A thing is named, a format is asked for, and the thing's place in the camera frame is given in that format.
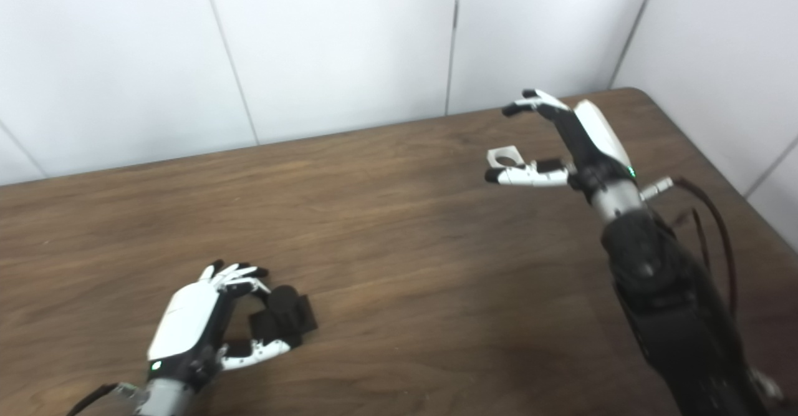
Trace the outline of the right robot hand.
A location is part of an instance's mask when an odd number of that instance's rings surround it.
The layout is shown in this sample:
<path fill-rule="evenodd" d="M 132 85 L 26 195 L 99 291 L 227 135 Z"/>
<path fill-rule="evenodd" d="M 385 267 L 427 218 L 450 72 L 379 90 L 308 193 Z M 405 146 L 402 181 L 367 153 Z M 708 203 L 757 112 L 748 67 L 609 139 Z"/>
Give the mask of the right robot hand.
<path fill-rule="evenodd" d="M 545 158 L 525 163 L 513 146 L 488 152 L 488 183 L 552 188 L 570 186 L 587 198 L 615 182 L 636 182 L 629 157 L 598 107 L 582 100 L 570 107 L 539 89 L 525 89 L 522 98 L 501 110 L 505 117 L 538 113 L 555 126 L 570 153 L 569 161 Z"/>

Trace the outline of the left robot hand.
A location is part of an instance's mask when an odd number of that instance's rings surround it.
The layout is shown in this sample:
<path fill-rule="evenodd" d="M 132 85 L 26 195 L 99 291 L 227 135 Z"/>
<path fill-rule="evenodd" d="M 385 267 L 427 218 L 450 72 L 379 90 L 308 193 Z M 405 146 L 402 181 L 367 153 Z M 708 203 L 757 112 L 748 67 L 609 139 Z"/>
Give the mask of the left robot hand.
<path fill-rule="evenodd" d="M 254 296 L 267 304 L 272 297 L 262 281 L 268 274 L 250 263 L 226 266 L 218 259 L 175 292 L 148 348 L 147 380 L 168 379 L 199 391 L 220 372 L 252 367 L 301 347 L 301 334 L 279 329 L 252 330 L 245 341 L 224 338 L 238 299 Z"/>

